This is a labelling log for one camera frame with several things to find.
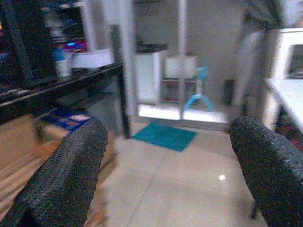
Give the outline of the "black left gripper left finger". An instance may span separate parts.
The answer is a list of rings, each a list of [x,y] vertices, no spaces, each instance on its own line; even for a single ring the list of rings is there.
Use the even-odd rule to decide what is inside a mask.
[[[2,227],[82,227],[98,182],[108,134],[90,119],[63,138],[14,198]]]

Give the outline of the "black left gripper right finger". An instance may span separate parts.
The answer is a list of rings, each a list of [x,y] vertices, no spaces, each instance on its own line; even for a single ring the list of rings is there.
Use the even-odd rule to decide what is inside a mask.
[[[229,129],[245,183],[269,227],[303,225],[303,153],[286,137],[247,116]]]

